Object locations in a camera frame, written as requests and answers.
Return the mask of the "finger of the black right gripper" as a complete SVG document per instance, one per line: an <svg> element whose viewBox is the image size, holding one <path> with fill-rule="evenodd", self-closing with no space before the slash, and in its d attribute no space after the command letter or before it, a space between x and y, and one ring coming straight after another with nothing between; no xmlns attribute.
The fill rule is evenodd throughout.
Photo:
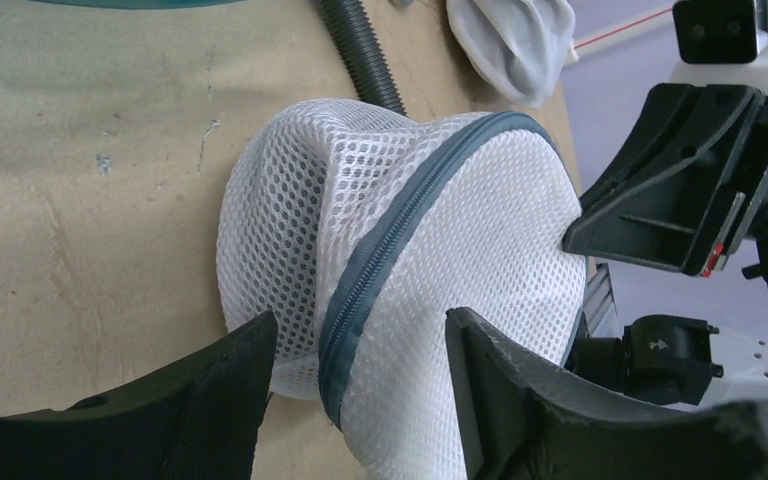
<svg viewBox="0 0 768 480"><path fill-rule="evenodd" d="M724 183L766 106L747 86L653 87L619 152L581 195L563 250L701 275L737 201Z"/></svg>

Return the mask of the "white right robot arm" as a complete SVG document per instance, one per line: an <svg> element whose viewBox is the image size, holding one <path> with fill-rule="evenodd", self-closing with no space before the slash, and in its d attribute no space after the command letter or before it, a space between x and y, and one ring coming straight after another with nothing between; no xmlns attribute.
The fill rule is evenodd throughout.
<svg viewBox="0 0 768 480"><path fill-rule="evenodd" d="M568 253L709 277L745 240L768 292L768 95L743 85L653 87L614 160L581 196ZM705 320L647 315L577 338L580 377L660 406L768 397L768 342Z"/></svg>

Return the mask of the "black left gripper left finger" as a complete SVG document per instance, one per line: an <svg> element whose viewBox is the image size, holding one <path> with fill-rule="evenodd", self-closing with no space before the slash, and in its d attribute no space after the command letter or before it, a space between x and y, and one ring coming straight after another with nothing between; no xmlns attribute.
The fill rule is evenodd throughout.
<svg viewBox="0 0 768 480"><path fill-rule="evenodd" d="M66 410L0 417L0 479L248 479L277 339L264 312Z"/></svg>

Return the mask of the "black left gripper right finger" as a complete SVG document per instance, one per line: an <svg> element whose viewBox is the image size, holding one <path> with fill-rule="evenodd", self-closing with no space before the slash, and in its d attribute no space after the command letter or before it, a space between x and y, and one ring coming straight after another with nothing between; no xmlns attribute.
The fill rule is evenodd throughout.
<svg viewBox="0 0 768 480"><path fill-rule="evenodd" d="M471 479L768 479L768 400L690 413L634 400L467 307L445 338Z"/></svg>

